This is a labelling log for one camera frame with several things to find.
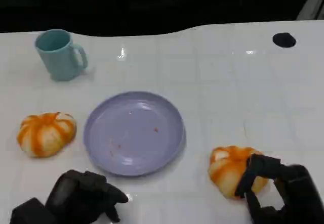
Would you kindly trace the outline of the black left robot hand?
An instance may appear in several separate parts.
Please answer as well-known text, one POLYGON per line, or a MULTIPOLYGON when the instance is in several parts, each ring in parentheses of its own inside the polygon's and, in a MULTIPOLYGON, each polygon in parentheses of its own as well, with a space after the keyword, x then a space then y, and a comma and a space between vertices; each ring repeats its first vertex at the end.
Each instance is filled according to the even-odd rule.
POLYGON ((111 222, 120 222, 116 204, 129 201, 105 176, 90 171, 69 170, 52 188, 45 207, 58 223, 94 223, 102 214, 111 222))

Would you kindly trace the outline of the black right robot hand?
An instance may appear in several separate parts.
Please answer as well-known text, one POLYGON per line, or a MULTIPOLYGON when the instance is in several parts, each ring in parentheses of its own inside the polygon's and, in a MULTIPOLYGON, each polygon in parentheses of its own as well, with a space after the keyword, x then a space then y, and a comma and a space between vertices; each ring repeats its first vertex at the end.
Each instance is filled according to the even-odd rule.
POLYGON ((247 160, 235 196, 246 199, 252 223, 323 223, 323 202, 303 165, 284 165, 280 159, 253 154, 247 160), (252 191, 258 176, 274 180, 284 202, 280 210, 260 206, 252 191))

